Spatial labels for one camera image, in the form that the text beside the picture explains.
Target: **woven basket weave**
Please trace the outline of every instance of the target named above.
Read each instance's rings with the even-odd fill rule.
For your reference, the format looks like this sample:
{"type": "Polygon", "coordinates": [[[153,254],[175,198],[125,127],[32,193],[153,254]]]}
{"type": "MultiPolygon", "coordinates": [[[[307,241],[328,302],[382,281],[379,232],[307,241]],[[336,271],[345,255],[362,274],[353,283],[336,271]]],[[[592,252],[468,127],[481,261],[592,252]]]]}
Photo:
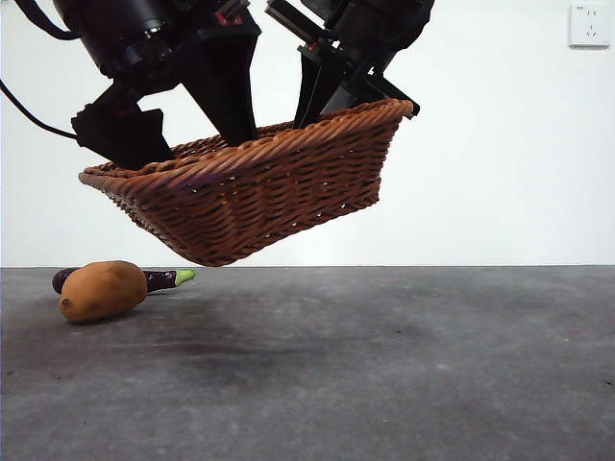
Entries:
{"type": "Polygon", "coordinates": [[[176,147],[173,160],[138,171],[106,163],[79,179],[177,254],[221,266],[377,202],[389,143],[411,110],[378,101],[301,130],[261,128],[238,147],[214,136],[176,147]]]}

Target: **purple eggplant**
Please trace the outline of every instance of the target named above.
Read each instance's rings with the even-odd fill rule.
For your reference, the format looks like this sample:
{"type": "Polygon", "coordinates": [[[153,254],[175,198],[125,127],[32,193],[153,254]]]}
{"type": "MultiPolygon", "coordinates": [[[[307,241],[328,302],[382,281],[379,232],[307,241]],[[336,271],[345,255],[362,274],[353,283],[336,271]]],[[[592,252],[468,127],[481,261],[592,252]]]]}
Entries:
{"type": "MultiPolygon", "coordinates": [[[[79,267],[68,267],[59,270],[51,280],[54,291],[62,292],[64,281],[79,267]]],[[[187,280],[194,279],[194,271],[191,269],[177,269],[175,271],[143,271],[147,280],[147,292],[176,288],[187,280]]]]}

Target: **electrical outlet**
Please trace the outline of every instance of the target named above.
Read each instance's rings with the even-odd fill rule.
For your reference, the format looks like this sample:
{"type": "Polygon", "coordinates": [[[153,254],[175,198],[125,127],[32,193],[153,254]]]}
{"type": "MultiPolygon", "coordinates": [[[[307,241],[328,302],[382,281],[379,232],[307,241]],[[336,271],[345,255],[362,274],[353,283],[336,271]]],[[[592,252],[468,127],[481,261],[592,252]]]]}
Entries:
{"type": "Polygon", "coordinates": [[[609,3],[573,3],[570,6],[570,46],[611,44],[613,10],[609,3]]]}

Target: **gray table surface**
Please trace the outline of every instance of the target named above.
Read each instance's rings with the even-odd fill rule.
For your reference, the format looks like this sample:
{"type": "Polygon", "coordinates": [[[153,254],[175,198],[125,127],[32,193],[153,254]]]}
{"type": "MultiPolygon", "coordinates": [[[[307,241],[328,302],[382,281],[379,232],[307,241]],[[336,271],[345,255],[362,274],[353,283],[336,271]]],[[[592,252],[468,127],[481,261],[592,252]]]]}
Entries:
{"type": "Polygon", "coordinates": [[[615,268],[199,269],[73,326],[2,271],[7,461],[615,460],[615,268]]]}

